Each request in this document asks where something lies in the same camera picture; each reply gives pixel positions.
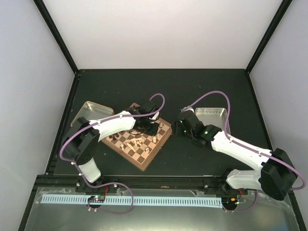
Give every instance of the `purple cable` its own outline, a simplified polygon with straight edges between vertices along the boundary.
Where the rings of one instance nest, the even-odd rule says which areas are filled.
[[[253,202],[253,204],[251,206],[249,206],[247,209],[244,209],[244,210],[240,210],[240,211],[231,211],[231,210],[227,210],[225,208],[225,206],[222,206],[222,209],[225,210],[226,212],[231,212],[231,213],[244,213],[244,212],[247,212],[249,210],[251,210],[258,202],[258,194],[259,194],[259,190],[256,191],[256,198],[255,198],[255,201]]]
[[[189,105],[189,106],[187,106],[187,107],[184,107],[184,109],[194,106],[196,103],[198,103],[198,102],[199,102],[200,100],[202,100],[204,97],[206,97],[206,96],[208,96],[208,95],[211,95],[211,94],[214,94],[214,93],[218,93],[218,94],[223,95],[223,96],[226,98],[226,100],[227,100],[228,109],[227,109],[227,118],[226,118],[225,126],[224,126],[224,132],[225,132],[225,135],[226,135],[227,139],[230,140],[230,137],[229,137],[229,135],[228,135],[228,133],[227,133],[227,124],[228,124],[228,122],[229,122],[229,116],[230,116],[231,105],[230,105],[230,100],[229,100],[228,96],[227,96],[225,93],[223,93],[222,91],[219,91],[219,90],[214,90],[214,91],[208,92],[207,94],[204,94],[204,95],[201,96],[199,99],[197,99],[195,102],[193,102],[191,105]],[[291,165],[289,165],[289,164],[285,163],[284,161],[281,161],[280,159],[277,159],[277,158],[275,158],[275,157],[273,157],[273,156],[271,156],[271,155],[267,155],[267,154],[265,154],[265,153],[259,153],[257,150],[252,149],[252,148],[250,148],[250,147],[247,147],[246,145],[244,145],[244,144],[242,144],[242,143],[239,143],[239,142],[237,142],[237,141],[232,141],[232,142],[235,143],[235,144],[237,144],[237,145],[239,145],[239,146],[242,147],[242,148],[245,148],[245,149],[250,150],[250,151],[252,151],[252,152],[254,152],[254,153],[256,153],[256,154],[265,156],[265,157],[267,157],[267,158],[269,158],[269,159],[271,159],[271,160],[273,160],[273,161],[276,161],[276,162],[278,162],[279,164],[281,164],[281,165],[287,167],[288,169],[290,169],[291,171],[293,171],[296,175],[298,175],[298,176],[301,178],[302,182],[303,182],[302,186],[296,187],[296,188],[291,188],[290,190],[301,190],[301,189],[305,188],[305,186],[306,186],[306,179],[305,179],[304,175],[301,174],[299,171],[297,171],[295,168],[293,168]]]
[[[163,99],[163,102],[162,102],[162,105],[160,106],[160,108],[158,110],[156,110],[155,112],[152,112],[152,113],[148,113],[148,114],[143,114],[143,115],[122,115],[122,117],[144,117],[144,116],[152,116],[152,115],[155,115],[157,112],[160,112],[162,110],[162,108],[164,107],[165,105],[165,97],[163,96],[163,94],[161,93],[157,93],[157,94],[154,94],[151,98],[153,99],[155,96],[161,96],[162,99]],[[113,119],[117,119],[117,118],[120,118],[121,116],[120,115],[115,115],[115,116],[111,116],[111,117],[108,117],[108,118],[105,118],[105,119],[102,119],[100,121],[100,124],[102,124],[103,122],[106,122],[106,121],[109,121],[109,120],[113,120]],[[74,162],[74,160],[71,160],[71,159],[68,159],[68,158],[65,158],[63,157],[63,151],[64,149],[67,147],[67,145],[75,138],[77,137],[79,134],[81,134],[82,132],[90,129],[91,127],[94,127],[96,125],[98,125],[99,123],[94,123],[94,124],[90,124],[86,127],[84,127],[83,129],[79,130],[78,132],[76,132],[74,135],[72,135],[71,138],[69,138],[62,146],[62,148],[60,149],[60,152],[59,152],[59,156],[62,160],[65,160],[65,161],[69,161],[69,162],[72,162],[74,163],[75,167],[77,168],[78,172],[80,174],[82,174],[82,171],[80,170],[80,168],[78,167],[78,165]],[[125,185],[125,184],[122,184],[122,183],[119,183],[119,182],[111,182],[111,183],[106,183],[106,184],[101,184],[101,185],[97,185],[97,186],[93,186],[91,185],[88,180],[86,179],[86,177],[84,175],[82,175],[82,178],[83,180],[85,181],[86,185],[88,185],[90,188],[93,188],[93,189],[97,189],[97,188],[100,188],[100,187],[104,187],[104,186],[107,186],[107,185],[112,185],[112,184],[118,184],[118,185],[121,185],[123,186],[124,188],[126,188],[130,195],[131,195],[131,205],[129,207],[128,210],[124,211],[124,212],[113,212],[113,211],[109,211],[109,210],[104,210],[104,209],[96,209],[98,211],[102,211],[102,212],[106,212],[106,213],[111,213],[111,214],[118,214],[118,215],[121,215],[121,214],[125,214],[125,213],[128,213],[132,207],[133,207],[133,203],[134,203],[134,195],[132,193],[132,191],[130,190],[130,188]]]

